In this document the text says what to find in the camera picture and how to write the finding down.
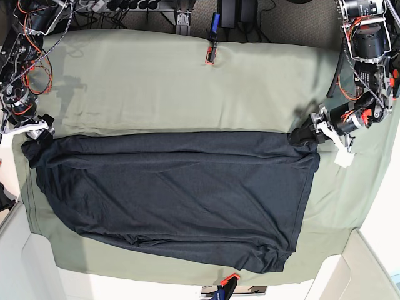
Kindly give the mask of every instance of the black cloth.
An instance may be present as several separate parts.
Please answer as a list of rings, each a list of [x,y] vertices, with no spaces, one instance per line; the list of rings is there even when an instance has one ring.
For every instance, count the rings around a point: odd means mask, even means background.
[[[78,234],[254,273],[283,271],[296,250],[319,165],[315,144],[270,132],[69,136],[22,150]]]

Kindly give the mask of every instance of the gray carpet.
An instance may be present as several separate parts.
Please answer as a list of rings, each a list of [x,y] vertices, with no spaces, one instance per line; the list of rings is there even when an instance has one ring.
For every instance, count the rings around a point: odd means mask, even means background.
[[[261,29],[273,43],[296,44],[326,49],[339,49],[341,43],[340,22],[333,0],[313,0],[307,4],[293,4],[287,0],[259,0],[258,22]],[[217,11],[218,0],[197,0],[191,21],[191,35],[208,38],[213,12]],[[85,24],[85,17],[78,16],[80,24]],[[100,28],[101,22],[92,25]],[[174,26],[160,12],[129,12],[123,20],[128,29],[175,32]],[[113,24],[105,20],[103,28],[112,28]],[[226,40],[226,32],[219,34],[219,39]],[[248,40],[255,43],[258,35],[255,31],[248,34]],[[229,31],[229,41],[245,43],[246,37],[239,29]]]

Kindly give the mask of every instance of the orange clamp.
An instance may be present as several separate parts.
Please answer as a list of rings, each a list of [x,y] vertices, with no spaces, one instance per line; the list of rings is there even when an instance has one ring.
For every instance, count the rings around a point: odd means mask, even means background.
[[[236,273],[233,273],[232,275],[230,275],[229,277],[225,278],[224,280],[221,281],[221,285],[225,286],[228,284],[229,280],[231,280],[232,278],[237,278],[237,280],[240,279],[240,276],[237,275]]]
[[[372,109],[366,109],[365,111],[362,112],[362,120],[364,121],[364,124],[368,124],[368,117],[373,115]]]

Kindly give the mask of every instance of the white wall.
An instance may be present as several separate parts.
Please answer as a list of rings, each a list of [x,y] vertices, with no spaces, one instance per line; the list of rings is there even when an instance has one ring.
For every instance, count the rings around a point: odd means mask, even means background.
[[[399,220],[400,126],[392,150],[391,163],[372,208],[361,227],[362,234],[391,276],[400,274]]]

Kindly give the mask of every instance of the sage green sheet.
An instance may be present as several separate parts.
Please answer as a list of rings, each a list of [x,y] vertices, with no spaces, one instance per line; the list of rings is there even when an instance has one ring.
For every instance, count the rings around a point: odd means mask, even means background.
[[[46,40],[50,47],[57,37]],[[204,63],[209,42],[140,31],[78,31],[51,53],[52,92],[39,110],[55,117],[56,136],[171,131],[288,132],[296,111],[325,99],[338,55],[280,44],[221,43],[216,63]],[[36,76],[36,81],[44,79]],[[354,90],[346,66],[342,83]],[[327,104],[344,101],[339,91]],[[364,221],[389,164],[400,109],[371,129],[360,130],[347,169],[334,164],[331,142],[319,147],[297,252],[284,272],[239,271],[242,285],[298,283],[317,274],[329,256],[341,254],[350,232]],[[160,283],[209,285],[235,270],[119,249],[70,231],[36,186],[14,140],[14,155],[31,230],[47,237],[56,264],[82,273]]]

